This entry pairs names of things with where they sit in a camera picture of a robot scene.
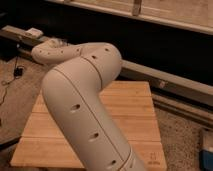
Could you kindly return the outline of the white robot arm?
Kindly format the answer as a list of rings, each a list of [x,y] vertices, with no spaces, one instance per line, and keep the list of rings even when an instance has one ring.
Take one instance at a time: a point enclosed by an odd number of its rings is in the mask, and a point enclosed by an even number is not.
[[[114,45],[50,39],[35,46],[32,57],[53,66],[43,78],[42,95],[87,171],[147,171],[99,98],[121,70]]]

